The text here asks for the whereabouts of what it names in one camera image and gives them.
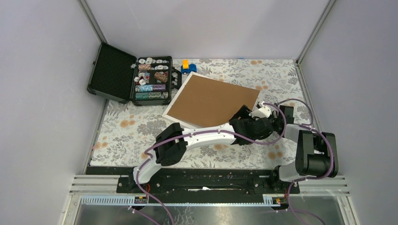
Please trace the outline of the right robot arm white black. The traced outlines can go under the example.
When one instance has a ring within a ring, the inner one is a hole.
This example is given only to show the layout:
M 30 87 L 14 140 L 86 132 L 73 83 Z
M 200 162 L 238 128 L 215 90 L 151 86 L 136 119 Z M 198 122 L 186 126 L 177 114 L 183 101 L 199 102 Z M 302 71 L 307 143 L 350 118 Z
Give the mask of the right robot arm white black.
M 267 184 L 275 193 L 288 188 L 290 182 L 304 179 L 334 178 L 338 174 L 336 137 L 333 133 L 319 132 L 306 125 L 294 123 L 292 106 L 279 106 L 285 120 L 277 114 L 275 128 L 282 133 L 287 122 L 283 138 L 297 144 L 295 161 L 288 165 L 275 167 Z

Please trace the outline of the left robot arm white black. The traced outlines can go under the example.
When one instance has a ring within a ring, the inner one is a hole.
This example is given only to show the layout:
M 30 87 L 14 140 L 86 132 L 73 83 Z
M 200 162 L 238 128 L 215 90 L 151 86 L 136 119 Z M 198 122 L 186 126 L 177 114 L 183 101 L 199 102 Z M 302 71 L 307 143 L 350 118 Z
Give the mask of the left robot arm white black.
M 215 144 L 263 144 L 274 132 L 271 116 L 271 105 L 262 103 L 253 112 L 242 107 L 229 122 L 215 127 L 183 128 L 180 123 L 173 123 L 145 150 L 148 159 L 133 169 L 127 185 L 135 193 L 143 191 L 161 168 L 179 163 L 188 150 Z

